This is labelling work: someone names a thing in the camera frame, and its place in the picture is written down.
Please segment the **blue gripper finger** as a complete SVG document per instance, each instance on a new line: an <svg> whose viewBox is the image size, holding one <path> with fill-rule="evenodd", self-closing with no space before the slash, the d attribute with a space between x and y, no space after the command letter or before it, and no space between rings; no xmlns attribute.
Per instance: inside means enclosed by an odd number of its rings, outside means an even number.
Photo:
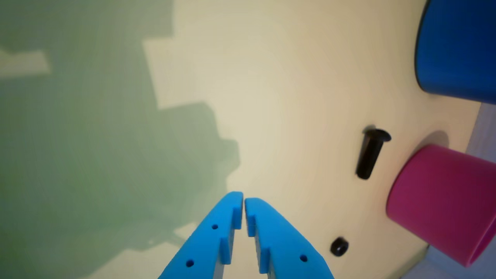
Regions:
<svg viewBox="0 0 496 279"><path fill-rule="evenodd" d="M230 265L234 232L241 229L243 193L226 194L163 270L160 279L221 279Z"/></svg>
<svg viewBox="0 0 496 279"><path fill-rule="evenodd" d="M268 279L334 278L323 256L268 202L246 198L245 209L260 274Z"/></svg>

